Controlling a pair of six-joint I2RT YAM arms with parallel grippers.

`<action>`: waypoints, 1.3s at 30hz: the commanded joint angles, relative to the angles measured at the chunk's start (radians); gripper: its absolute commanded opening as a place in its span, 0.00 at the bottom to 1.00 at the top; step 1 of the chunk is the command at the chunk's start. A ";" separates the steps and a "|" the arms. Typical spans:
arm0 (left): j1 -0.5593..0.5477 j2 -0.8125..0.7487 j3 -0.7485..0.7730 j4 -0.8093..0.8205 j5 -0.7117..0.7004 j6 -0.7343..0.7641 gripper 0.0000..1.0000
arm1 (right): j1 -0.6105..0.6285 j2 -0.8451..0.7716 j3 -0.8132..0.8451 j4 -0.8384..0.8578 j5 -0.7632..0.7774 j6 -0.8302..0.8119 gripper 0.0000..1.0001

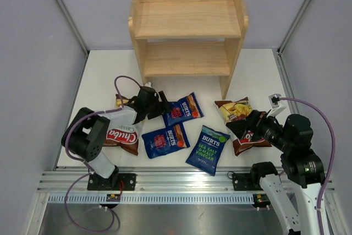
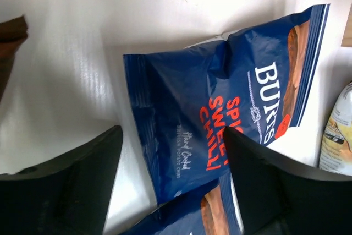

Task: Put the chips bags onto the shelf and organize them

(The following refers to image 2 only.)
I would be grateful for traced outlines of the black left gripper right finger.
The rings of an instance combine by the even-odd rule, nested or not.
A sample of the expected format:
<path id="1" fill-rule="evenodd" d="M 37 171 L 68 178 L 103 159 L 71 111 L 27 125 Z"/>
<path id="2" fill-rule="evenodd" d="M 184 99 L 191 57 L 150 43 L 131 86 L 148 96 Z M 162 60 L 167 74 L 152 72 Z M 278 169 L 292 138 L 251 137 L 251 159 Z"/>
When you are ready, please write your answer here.
<path id="1" fill-rule="evenodd" d="M 351 234 L 351 177 L 223 133 L 244 234 Z"/>

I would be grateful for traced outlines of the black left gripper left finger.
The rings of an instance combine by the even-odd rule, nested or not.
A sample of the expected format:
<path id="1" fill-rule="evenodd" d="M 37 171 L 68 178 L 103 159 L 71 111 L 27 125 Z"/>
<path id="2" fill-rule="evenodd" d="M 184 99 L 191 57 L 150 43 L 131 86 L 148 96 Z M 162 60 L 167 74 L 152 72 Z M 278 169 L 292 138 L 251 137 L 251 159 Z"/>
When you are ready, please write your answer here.
<path id="1" fill-rule="evenodd" d="M 102 234 L 122 150 L 116 125 L 46 162 L 1 175 L 1 234 Z"/>

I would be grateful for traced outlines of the small blue Burts chilli bag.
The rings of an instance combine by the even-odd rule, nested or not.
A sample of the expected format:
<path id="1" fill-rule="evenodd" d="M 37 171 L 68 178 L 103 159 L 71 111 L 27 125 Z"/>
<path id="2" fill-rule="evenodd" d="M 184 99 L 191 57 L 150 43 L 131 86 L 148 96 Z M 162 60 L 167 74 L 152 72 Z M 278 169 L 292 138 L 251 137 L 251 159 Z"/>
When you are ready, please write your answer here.
<path id="1" fill-rule="evenodd" d="M 228 176 L 162 205 L 124 234 L 241 234 Z"/>

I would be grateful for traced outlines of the large blue Burts chilli bag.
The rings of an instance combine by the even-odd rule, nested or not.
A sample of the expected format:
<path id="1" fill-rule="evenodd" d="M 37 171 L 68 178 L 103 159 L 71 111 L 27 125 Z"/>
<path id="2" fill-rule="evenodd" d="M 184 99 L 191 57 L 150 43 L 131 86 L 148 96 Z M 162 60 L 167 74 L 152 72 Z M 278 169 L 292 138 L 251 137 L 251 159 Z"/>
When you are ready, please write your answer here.
<path id="1" fill-rule="evenodd" d="M 227 172 L 225 127 L 267 146 L 300 125 L 328 12 L 314 5 L 182 50 L 124 55 L 159 204 Z"/>

